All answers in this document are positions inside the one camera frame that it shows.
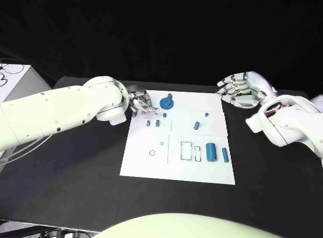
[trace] black table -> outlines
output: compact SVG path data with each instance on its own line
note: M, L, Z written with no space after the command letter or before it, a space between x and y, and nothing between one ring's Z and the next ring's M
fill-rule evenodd
M56 88L85 81L65 77ZM150 90L218 91L210 86L138 84ZM101 231L147 214L193 213L290 238L323 237L318 158L303 144L280 148L251 132L245 118L257 109L223 103L223 112L236 185L120 176L130 119L117 126L94 119L53 135L4 167L0 219Z

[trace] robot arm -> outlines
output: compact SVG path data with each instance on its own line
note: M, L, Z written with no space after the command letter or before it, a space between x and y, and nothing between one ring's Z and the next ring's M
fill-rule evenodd
M104 76L92 78L84 86L0 103L0 151L85 124L94 117L117 125L125 121L130 104L144 112L157 113L146 103L144 97L150 97L144 88L140 90L131 93L114 78Z
M239 84L235 87L232 78L242 79L236 81ZM218 85L225 85L218 92L222 100L236 107L251 108L261 104L258 113L245 120L252 132L264 131L277 146L293 142L304 143L323 158L323 113L314 104L298 96L278 96L277 90L255 72L235 74Z

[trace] white paper sheet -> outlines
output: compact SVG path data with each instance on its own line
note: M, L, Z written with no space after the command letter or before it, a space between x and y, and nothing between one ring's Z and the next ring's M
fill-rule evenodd
M160 109L157 115L138 113L131 119L120 175L235 184L220 98L206 93L148 90L154 107L160 108L160 99L167 97L169 93L174 102L173 108ZM196 121L200 125L199 129L193 130ZM182 141L192 143L192 160L180 159ZM206 143L216 145L215 162L206 160ZM195 146L200 147L200 162L195 160ZM228 163L223 161L223 147L228 150Z

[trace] robotic hand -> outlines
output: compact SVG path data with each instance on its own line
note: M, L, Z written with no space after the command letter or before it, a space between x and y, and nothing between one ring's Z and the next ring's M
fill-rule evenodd
M130 107L157 113L150 96L140 86L124 85L111 77L92 78L84 86L71 86L0 103L0 151L56 134L91 121L125 121Z
M246 120L254 133L264 131L277 146L304 143L323 158L323 113L303 97L278 95L265 78L254 71L238 73L219 81L222 100L239 108L254 108L258 113Z

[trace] humanoid robot hand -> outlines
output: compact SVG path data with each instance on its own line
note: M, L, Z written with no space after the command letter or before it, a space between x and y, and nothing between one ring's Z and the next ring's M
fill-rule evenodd
M222 100L239 108L254 108L258 103L264 103L278 96L278 92L254 71L232 74L218 82L222 87L216 94Z
M146 88L138 85L127 86L128 94L130 94L130 109L133 111L133 118L138 114L138 110L141 110L143 115L146 113L157 114L159 108L153 107L151 99Z

